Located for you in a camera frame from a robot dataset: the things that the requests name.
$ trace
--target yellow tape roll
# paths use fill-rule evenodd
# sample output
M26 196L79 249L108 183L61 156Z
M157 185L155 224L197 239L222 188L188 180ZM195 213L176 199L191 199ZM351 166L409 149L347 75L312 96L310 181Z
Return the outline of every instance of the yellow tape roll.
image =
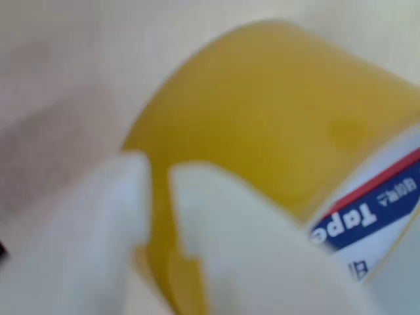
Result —
M413 85L285 22L238 28L189 59L123 147L150 159L152 236L139 253L174 310L208 313L200 264L177 236L172 165L210 161L305 223L357 164L419 121L419 105Z

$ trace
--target beige background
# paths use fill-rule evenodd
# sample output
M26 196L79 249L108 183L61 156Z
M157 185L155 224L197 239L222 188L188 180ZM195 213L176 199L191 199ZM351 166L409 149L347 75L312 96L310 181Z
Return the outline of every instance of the beige background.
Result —
M263 18L420 83L416 0L2 0L0 222L115 154L184 60Z

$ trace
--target yellow tape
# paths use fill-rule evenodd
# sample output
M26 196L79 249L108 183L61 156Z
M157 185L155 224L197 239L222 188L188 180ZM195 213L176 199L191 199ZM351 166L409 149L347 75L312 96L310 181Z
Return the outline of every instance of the yellow tape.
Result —
M146 256L177 314L208 314L198 260L182 254L168 170L204 160L236 173L307 222L337 183L419 121L416 87L284 22L221 37L177 71L123 147L148 155Z

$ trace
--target tape label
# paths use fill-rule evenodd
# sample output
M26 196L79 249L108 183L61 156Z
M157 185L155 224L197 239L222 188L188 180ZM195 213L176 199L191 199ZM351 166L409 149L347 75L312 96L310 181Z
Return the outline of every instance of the tape label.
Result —
M375 268L410 221L420 198L420 150L340 199L311 231L356 280Z

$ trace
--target red stripe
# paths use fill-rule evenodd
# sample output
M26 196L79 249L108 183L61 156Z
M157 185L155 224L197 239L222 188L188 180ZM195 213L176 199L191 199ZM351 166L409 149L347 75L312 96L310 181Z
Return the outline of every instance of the red stripe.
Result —
M415 162L420 160L420 149L408 154L406 157L403 157L400 161L396 162L395 164L391 165L388 169L384 170L382 173L378 174L376 177L373 177L370 181L366 182L365 184L361 185L361 187L357 188L355 191L349 193L347 196L341 198L339 201L334 203L334 206L331 208L327 214L324 215L328 217L332 215L334 212L337 212L341 208L345 207L346 205L356 201L363 195L367 194L374 188L378 187L384 181L390 179L394 175L397 175L403 169L406 169L410 165L414 164Z

